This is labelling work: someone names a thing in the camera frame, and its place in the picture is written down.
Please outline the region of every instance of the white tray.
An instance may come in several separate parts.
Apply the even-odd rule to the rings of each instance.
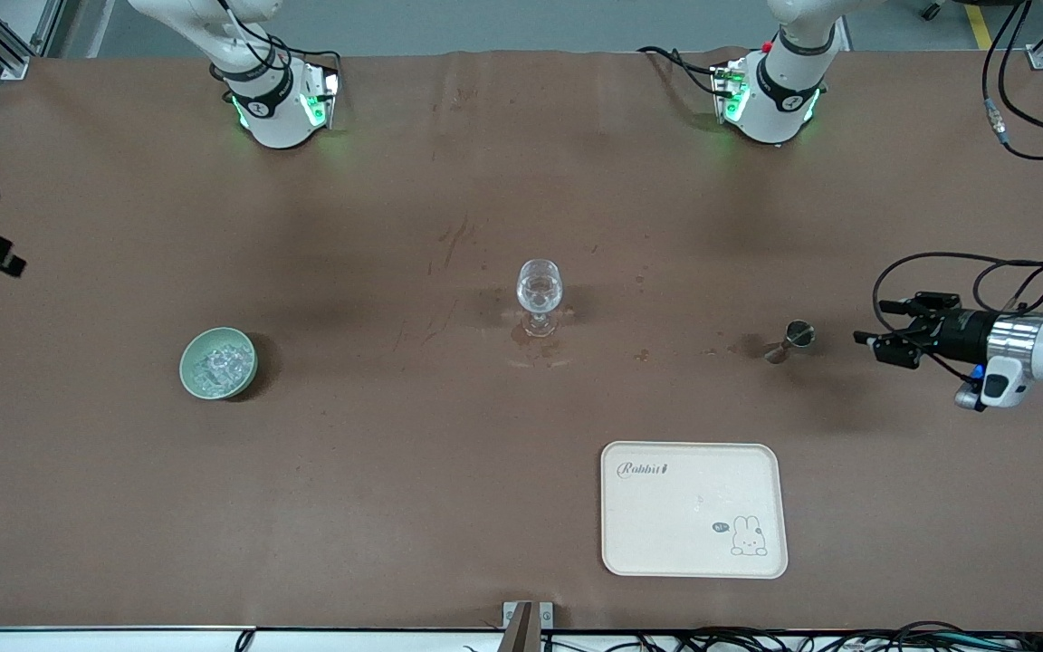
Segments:
[[[611,442],[601,452],[611,573],[775,579],[786,570],[779,462],[756,442]]]

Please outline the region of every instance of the table surface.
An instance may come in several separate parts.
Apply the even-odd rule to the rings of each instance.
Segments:
[[[266,151],[207,62],[34,62],[0,91],[30,261],[0,275],[0,624],[461,627],[533,598],[576,628],[1043,628],[1043,385],[960,411],[851,335],[901,256],[1043,258],[1043,164],[993,140],[979,67],[845,53],[775,148],[642,55],[350,58],[337,128]],[[512,296],[537,257],[566,282],[545,341]],[[760,360],[795,318],[815,349]],[[262,352],[242,401],[179,387],[216,325]],[[786,573],[608,573],[616,440],[771,446]]]

